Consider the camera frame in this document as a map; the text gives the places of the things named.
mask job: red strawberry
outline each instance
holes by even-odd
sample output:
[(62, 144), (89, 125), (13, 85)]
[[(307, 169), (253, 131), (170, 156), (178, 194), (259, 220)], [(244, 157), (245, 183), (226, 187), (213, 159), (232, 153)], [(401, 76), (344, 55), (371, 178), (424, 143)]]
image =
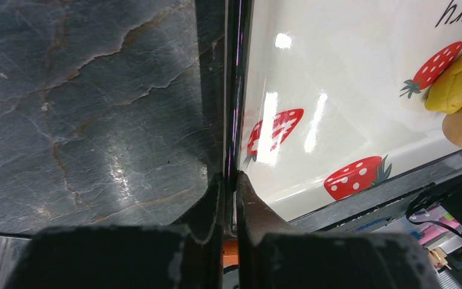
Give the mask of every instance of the red strawberry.
[[(286, 140), (286, 137), (289, 136), (303, 115), (304, 110), (297, 108), (294, 110), (282, 111), (274, 116), (272, 135), (270, 138), (272, 141), (272, 147), (270, 151), (273, 151), (278, 145), (282, 144), (283, 141)], [(250, 160), (256, 161), (257, 145), (262, 127), (263, 120), (258, 122), (250, 133), (247, 143), (247, 157), (244, 162), (246, 165), (250, 163)]]
[(413, 79), (406, 80), (404, 83), (405, 87), (401, 91), (406, 90), (400, 96), (404, 96), (408, 93), (408, 98), (411, 98), (413, 93), (420, 93), (422, 89), (430, 86), (435, 80), (437, 80), (440, 73), (442, 73), (458, 56), (462, 48), (462, 42), (455, 42), (438, 53), (433, 55), (424, 65), (419, 69)]
[(330, 175), (323, 186), (335, 200), (351, 196), (389, 178), (392, 164), (385, 169), (386, 159), (363, 158)]

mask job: orange object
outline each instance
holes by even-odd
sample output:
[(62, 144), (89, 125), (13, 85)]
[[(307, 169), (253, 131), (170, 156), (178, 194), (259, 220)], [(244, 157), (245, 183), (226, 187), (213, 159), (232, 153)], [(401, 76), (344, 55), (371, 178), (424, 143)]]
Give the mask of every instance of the orange object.
[(222, 260), (223, 267), (238, 265), (238, 241), (224, 241), (224, 258)]

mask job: yellow plush toy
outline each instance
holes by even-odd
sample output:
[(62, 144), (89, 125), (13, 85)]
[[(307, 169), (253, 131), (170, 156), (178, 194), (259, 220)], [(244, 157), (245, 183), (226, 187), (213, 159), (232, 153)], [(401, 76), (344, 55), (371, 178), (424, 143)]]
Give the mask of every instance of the yellow plush toy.
[(462, 56), (430, 88), (426, 109), (452, 114), (462, 107)]

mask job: pink object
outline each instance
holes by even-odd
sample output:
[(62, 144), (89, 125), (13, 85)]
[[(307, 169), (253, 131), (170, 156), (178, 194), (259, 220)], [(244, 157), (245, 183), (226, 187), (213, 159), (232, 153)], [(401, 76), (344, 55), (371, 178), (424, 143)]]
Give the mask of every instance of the pink object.
[[(453, 220), (449, 221), (445, 217), (441, 217), (439, 219), (439, 222), (444, 223), (444, 224), (450, 226), (453, 229), (457, 228), (460, 225), (456, 220), (453, 219)], [(424, 234), (424, 237), (422, 237), (419, 240), (419, 244), (424, 245), (425, 243), (433, 240), (434, 238), (436, 238), (439, 235), (442, 235), (443, 233), (448, 232), (448, 231), (449, 230), (447, 230), (445, 228), (442, 228), (442, 227), (440, 227), (438, 225), (431, 225), (431, 226), (427, 227), (424, 231), (422, 231), (422, 233)]]

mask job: marble surface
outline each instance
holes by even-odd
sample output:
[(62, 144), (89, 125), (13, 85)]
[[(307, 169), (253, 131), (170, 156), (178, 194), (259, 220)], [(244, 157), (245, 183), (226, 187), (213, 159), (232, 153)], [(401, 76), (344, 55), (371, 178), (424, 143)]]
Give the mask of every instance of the marble surface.
[(0, 232), (168, 224), (221, 170), (224, 1), (0, 0)]

